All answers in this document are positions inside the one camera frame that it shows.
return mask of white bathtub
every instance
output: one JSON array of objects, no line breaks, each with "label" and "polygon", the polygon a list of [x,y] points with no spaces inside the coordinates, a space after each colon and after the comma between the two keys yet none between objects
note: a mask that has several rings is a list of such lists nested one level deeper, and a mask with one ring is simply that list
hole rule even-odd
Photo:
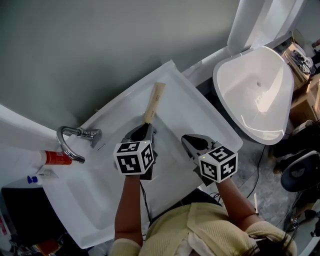
[{"label": "white bathtub", "polygon": [[274,50],[260,47],[219,62],[215,91],[233,121],[253,140],[273,145],[285,134],[294,79]]}]

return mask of sink basin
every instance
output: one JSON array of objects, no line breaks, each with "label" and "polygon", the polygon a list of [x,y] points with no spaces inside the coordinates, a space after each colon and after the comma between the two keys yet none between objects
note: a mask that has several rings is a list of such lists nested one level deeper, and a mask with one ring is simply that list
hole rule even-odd
[{"label": "sink basin", "polygon": [[[181,136],[198,133],[219,140],[238,151],[243,142],[217,110],[177,71],[172,61],[132,85],[81,127],[101,129],[94,149],[90,142],[72,135],[66,143],[85,163],[54,166],[59,179],[43,184],[44,191],[62,224],[81,247],[114,238],[114,219],[125,177],[114,167],[113,151],[124,135],[140,125],[155,82],[166,84],[157,114],[155,151],[158,153],[152,180],[142,180],[153,217],[197,188],[202,181],[181,145]],[[148,221],[141,196],[141,220]]]}]

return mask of forearm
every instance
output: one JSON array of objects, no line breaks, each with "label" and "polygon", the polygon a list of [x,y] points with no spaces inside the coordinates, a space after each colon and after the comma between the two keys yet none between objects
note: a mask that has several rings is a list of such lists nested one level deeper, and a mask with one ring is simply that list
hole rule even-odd
[{"label": "forearm", "polygon": [[248,217],[253,216],[253,218],[249,219],[259,221],[259,218],[256,216],[255,208],[248,199],[240,193],[231,178],[227,178],[223,182],[217,183],[216,186],[232,223],[241,229],[245,229],[247,228],[247,225],[244,225],[245,227],[243,227],[242,222]]},{"label": "forearm", "polygon": [[140,176],[126,176],[115,215],[114,239],[126,238],[143,244],[140,213]]}]

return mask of person's left arm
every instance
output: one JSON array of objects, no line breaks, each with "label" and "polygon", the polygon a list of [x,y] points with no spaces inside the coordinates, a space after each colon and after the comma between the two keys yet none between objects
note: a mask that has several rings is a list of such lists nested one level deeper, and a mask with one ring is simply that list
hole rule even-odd
[{"label": "person's left arm", "polygon": [[142,246],[140,175],[125,177],[120,203],[115,215],[114,229],[114,240],[129,239]]}]

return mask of faucet spout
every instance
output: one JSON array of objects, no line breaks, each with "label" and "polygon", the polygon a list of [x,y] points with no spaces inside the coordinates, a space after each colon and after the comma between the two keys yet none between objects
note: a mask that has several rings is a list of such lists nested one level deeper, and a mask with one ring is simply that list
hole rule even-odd
[{"label": "faucet spout", "polygon": [[85,130],[82,128],[71,128],[68,126],[61,126],[56,131],[56,139],[58,140],[62,151],[72,160],[83,164],[85,162],[85,158],[81,155],[76,154],[66,143],[64,139],[64,135],[76,135],[77,137],[86,139],[90,141],[90,145],[94,148],[97,142],[102,137],[102,131],[100,129],[92,129],[92,130]]}]

